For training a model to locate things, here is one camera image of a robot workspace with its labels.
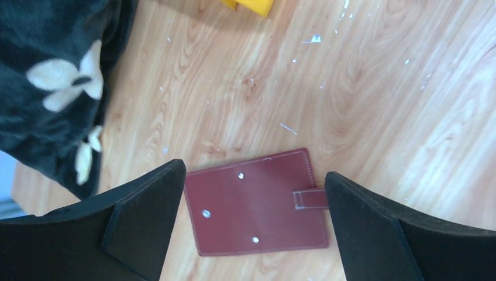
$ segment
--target black fabric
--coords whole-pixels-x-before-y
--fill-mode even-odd
[[[0,280],[159,280],[185,177],[173,160],[42,217],[0,220]]]
[[[496,280],[496,232],[455,224],[336,172],[325,189],[348,281]]]
[[[125,49],[136,5],[0,1],[0,149],[80,199],[98,191],[101,150],[88,135],[104,124],[105,80]],[[75,168],[81,155],[87,177]]]

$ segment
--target fleece blanket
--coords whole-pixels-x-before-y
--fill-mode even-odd
[[[0,149],[79,199],[98,191],[105,82],[127,44],[136,5],[0,1]]]

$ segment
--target wooden table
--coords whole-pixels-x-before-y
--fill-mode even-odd
[[[495,46],[493,0],[275,0],[268,19],[215,0],[141,0],[111,81],[101,191],[174,158],[193,171],[305,146],[321,186],[335,170],[496,229]],[[76,202],[23,166],[13,197],[37,215]],[[344,280],[331,240],[200,258],[183,199],[162,280]]]

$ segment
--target wood grain surface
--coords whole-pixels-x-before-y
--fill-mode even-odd
[[[495,47],[493,0],[275,0],[268,19],[141,0],[112,77],[101,192],[175,158],[193,171],[307,147],[320,186],[335,170],[496,230]],[[23,166],[13,197],[37,215],[76,202]],[[183,198],[161,279],[344,280],[331,243],[200,258]]]

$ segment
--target maroon leather wallet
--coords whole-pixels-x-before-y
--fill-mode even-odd
[[[329,246],[305,148],[192,172],[184,193],[201,256]]]

